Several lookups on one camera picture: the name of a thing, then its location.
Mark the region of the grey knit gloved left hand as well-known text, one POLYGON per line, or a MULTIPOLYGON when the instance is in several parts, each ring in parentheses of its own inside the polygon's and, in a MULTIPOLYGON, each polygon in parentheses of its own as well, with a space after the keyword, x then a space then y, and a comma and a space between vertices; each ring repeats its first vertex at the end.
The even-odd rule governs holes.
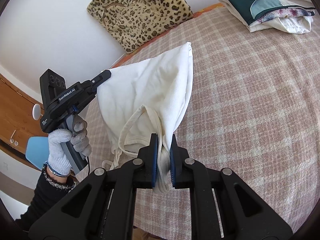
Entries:
POLYGON ((69 176, 72 168, 61 146, 63 142, 70 142, 74 150, 85 157, 91 154, 92 149, 87 137, 87 122, 82 117, 78 115, 75 117, 72 132, 60 128, 48 135, 48 166, 53 174, 59 177, 69 176))

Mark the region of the black sleeved left forearm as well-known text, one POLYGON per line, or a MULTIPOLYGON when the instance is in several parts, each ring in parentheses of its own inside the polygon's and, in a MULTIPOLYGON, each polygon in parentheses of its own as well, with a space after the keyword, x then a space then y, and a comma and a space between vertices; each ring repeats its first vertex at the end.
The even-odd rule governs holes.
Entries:
POLYGON ((25 232, 60 199, 74 189, 74 180, 59 177, 51 172, 48 163, 44 163, 41 175, 34 190, 34 197, 27 211, 15 220, 17 226, 25 232))

